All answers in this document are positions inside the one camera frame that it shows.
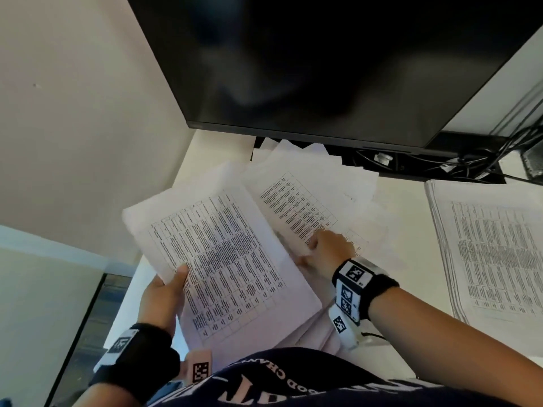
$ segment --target black monitor screen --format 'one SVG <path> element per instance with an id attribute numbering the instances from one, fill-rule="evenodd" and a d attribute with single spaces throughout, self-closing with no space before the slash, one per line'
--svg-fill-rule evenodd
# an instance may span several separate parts
<path id="1" fill-rule="evenodd" d="M 522 0 L 129 2 L 189 125 L 418 148 L 543 23 Z"/>

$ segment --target wristband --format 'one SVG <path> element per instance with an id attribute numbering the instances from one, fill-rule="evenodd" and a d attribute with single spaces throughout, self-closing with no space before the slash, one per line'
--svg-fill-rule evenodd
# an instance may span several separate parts
<path id="1" fill-rule="evenodd" d="M 172 337 L 165 330 L 151 324 L 134 324 L 102 356 L 89 386 L 116 385 L 143 405 L 179 374 L 179 354 L 171 345 Z"/>
<path id="2" fill-rule="evenodd" d="M 357 326 L 360 320 L 369 319 L 368 309 L 375 297 L 400 286 L 383 269 L 362 257 L 345 260 L 335 271 L 332 284 L 336 287 L 336 305 Z"/>

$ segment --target desk surface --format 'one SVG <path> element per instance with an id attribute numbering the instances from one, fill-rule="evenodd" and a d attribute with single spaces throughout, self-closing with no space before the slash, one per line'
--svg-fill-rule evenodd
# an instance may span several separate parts
<path id="1" fill-rule="evenodd" d="M 181 164 L 175 182 L 199 174 L 225 161 L 250 160 L 255 138 L 235 134 L 197 130 Z M 515 159 L 510 161 L 510 174 L 519 174 Z M 402 288 L 428 304 L 452 314 L 438 239 L 424 190 L 424 183 L 397 178 L 379 177 L 377 193 L 381 205 L 400 221 L 394 251 L 406 267 L 390 269 Z M 104 343 L 109 348 L 118 336 L 136 322 L 139 301 L 154 270 L 142 257 L 119 313 Z M 178 325 L 176 337 L 180 337 Z M 173 347 L 181 354 L 186 344 L 174 340 Z M 384 378 L 414 377 L 413 371 L 391 346 L 361 346 L 342 356 Z"/>

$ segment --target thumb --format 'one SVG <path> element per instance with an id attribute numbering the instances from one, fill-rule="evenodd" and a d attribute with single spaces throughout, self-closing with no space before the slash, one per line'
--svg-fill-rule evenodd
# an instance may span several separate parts
<path id="1" fill-rule="evenodd" d="M 168 286 L 171 286 L 171 288 L 173 288 L 173 290 L 177 294 L 183 293 L 183 287 L 185 286 L 185 281 L 187 280 L 187 276 L 188 276 L 188 266 L 186 264 L 181 264 L 177 268 L 172 281 L 168 283 Z"/>
<path id="2" fill-rule="evenodd" d="M 313 256 L 300 256 L 294 261 L 296 265 L 302 267 L 315 267 L 315 260 Z"/>

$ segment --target right hand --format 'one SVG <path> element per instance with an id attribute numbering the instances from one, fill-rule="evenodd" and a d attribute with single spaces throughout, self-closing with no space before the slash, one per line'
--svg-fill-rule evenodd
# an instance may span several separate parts
<path id="1" fill-rule="evenodd" d="M 313 267 L 323 277 L 332 280 L 336 269 L 343 263 L 356 256 L 355 248 L 341 234 L 330 230 L 316 230 L 308 244 L 311 254 L 298 257 L 297 265 Z"/>

